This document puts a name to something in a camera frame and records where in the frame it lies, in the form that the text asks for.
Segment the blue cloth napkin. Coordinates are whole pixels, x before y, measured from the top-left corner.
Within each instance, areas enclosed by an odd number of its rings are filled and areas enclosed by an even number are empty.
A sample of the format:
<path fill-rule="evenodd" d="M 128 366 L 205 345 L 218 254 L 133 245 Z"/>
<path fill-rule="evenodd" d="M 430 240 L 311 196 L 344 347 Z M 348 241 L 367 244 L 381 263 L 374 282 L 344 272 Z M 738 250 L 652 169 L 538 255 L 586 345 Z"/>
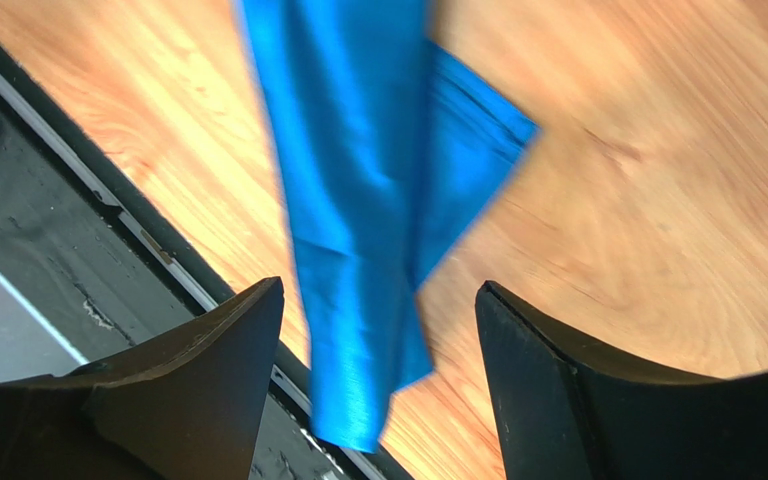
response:
<path fill-rule="evenodd" d="M 537 124 L 431 37 L 429 1 L 243 1 L 310 332 L 312 429 L 372 453 L 433 369 L 415 297 Z"/>

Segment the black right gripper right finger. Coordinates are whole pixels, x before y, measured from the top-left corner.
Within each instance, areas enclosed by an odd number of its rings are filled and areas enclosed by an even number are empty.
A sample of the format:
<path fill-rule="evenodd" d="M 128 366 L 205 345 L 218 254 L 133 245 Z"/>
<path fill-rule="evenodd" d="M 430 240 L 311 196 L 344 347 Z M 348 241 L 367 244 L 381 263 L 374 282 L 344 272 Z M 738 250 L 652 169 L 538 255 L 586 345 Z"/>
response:
<path fill-rule="evenodd" d="M 768 479 L 768 371 L 658 364 L 494 281 L 475 313 L 508 478 Z"/>

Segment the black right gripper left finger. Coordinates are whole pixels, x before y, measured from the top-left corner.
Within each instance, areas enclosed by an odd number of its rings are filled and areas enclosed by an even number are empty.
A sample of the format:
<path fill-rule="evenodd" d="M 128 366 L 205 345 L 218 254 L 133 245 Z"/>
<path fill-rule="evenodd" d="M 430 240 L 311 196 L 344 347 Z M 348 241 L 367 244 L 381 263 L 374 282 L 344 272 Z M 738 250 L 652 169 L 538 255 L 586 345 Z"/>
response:
<path fill-rule="evenodd" d="M 265 278 L 138 346 L 0 383 L 0 479 L 245 479 L 284 289 Z"/>

